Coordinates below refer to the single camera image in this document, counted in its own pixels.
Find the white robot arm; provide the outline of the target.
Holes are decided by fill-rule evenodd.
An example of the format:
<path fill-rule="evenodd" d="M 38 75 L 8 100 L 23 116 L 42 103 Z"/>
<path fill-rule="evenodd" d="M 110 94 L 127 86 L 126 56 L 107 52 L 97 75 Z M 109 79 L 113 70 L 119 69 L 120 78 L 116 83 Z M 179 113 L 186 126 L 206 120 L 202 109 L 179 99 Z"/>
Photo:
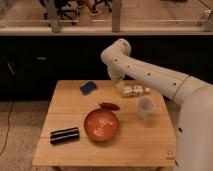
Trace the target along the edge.
<path fill-rule="evenodd" d="M 118 39 L 100 57 L 113 81 L 126 75 L 180 106 L 176 159 L 172 171 L 213 170 L 213 84 L 130 57 L 131 45 Z"/>

